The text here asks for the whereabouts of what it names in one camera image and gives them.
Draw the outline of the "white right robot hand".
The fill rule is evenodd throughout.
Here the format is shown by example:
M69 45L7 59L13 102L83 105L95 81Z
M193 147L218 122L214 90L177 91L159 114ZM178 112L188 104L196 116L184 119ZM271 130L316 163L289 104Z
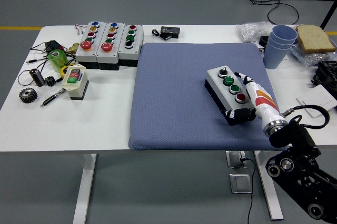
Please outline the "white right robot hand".
M222 110L221 113L229 125L234 126L246 121L253 121L257 117L262 120L263 132L267 137L270 137L288 124L281 116L273 98L260 84L242 73L235 72L234 75L243 80L253 108Z

